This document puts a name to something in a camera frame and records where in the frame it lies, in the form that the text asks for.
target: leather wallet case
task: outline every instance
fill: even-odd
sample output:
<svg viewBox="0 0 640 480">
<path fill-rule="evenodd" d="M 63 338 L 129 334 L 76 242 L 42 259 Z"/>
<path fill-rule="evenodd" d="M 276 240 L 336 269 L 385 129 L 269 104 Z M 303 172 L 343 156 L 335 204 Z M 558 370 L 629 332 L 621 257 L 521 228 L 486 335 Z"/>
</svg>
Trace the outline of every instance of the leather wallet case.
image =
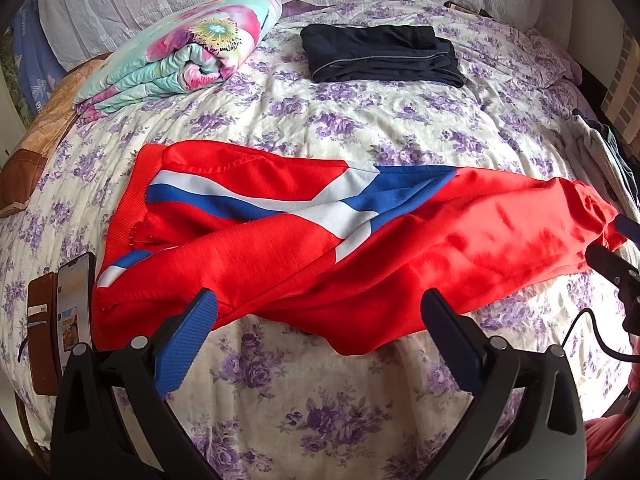
<svg viewBox="0 0 640 480">
<path fill-rule="evenodd" d="M 27 296 L 27 345 L 33 389 L 39 395 L 58 394 L 62 373 L 56 335 L 56 287 L 58 276 L 50 272 L 29 283 Z"/>
</svg>

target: screw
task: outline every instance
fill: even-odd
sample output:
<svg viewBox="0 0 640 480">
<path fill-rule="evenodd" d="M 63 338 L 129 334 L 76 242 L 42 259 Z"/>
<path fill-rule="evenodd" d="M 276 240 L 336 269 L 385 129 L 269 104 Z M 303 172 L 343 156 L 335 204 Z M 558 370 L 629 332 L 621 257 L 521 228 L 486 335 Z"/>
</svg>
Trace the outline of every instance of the screw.
<svg viewBox="0 0 640 480">
<path fill-rule="evenodd" d="M 506 350 L 509 346 L 507 340 L 503 337 L 500 337 L 499 335 L 496 335 L 489 339 L 489 344 L 496 350 Z"/>
<path fill-rule="evenodd" d="M 556 357 L 564 357 L 564 349 L 560 345 L 551 345 L 549 350 Z"/>
<path fill-rule="evenodd" d="M 130 345 L 132 348 L 135 348 L 136 350 L 142 350 L 148 342 L 149 342 L 149 339 L 147 339 L 145 336 L 137 335 L 135 336 L 135 338 L 131 340 Z"/>
<path fill-rule="evenodd" d="M 84 343 L 78 343 L 76 346 L 74 346 L 72 352 L 74 353 L 74 355 L 82 355 L 86 352 L 86 345 Z"/>
</svg>

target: floral bedsheet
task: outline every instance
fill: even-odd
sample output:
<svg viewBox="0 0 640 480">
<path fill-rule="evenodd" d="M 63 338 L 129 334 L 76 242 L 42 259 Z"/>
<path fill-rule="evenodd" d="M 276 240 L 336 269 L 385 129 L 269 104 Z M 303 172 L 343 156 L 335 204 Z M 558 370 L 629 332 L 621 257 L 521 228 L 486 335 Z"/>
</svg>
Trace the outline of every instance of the floral bedsheet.
<svg viewBox="0 0 640 480">
<path fill-rule="evenodd" d="M 468 81 L 314 84 L 300 29 L 309 23 L 430 24 L 449 38 Z M 0 220 L 0 365 L 43 428 L 54 399 L 33 393 L 26 334 L 30 280 L 104 239 L 146 142 L 216 139 L 286 156 L 377 164 L 450 164 L 573 178 L 558 135 L 583 106 L 579 69 L 535 33 L 426 0 L 367 0 L 282 20 L 226 83 L 127 107 L 72 129 L 51 157 L 27 211 Z M 472 316 L 516 348 L 562 341 L 590 306 L 603 338 L 629 351 L 614 288 L 592 272 L 530 286 Z M 622 390 L 627 365 L 580 322 L 568 342 L 585 418 Z M 131 419 L 126 396 L 118 393 Z M 511 399 L 500 430 L 514 417 Z M 212 332 L 169 403 L 226 479 L 413 479 L 470 402 L 426 332 L 365 356 L 343 357 L 313 335 L 247 316 Z M 132 427 L 134 441 L 140 428 Z"/>
</svg>

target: folded black pants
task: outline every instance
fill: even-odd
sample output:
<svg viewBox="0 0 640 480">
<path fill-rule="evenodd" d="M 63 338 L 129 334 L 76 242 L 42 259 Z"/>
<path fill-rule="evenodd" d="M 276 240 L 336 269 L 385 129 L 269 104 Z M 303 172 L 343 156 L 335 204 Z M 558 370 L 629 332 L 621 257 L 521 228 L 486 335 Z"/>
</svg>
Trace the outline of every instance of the folded black pants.
<svg viewBox="0 0 640 480">
<path fill-rule="evenodd" d="M 300 32 L 317 83 L 373 79 L 437 81 L 461 88 L 464 78 L 449 40 L 428 25 L 334 27 L 307 25 Z"/>
</svg>

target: smartphone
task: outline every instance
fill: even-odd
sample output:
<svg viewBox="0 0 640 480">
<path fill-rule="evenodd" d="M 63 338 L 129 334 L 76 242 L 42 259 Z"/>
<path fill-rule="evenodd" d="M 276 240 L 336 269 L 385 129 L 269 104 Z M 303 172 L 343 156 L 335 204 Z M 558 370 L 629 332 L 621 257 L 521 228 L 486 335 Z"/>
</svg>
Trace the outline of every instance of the smartphone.
<svg viewBox="0 0 640 480">
<path fill-rule="evenodd" d="M 58 271 L 56 329 L 60 369 L 65 371 L 71 349 L 79 342 L 92 346 L 91 291 L 94 287 L 95 256 L 84 253 Z"/>
</svg>

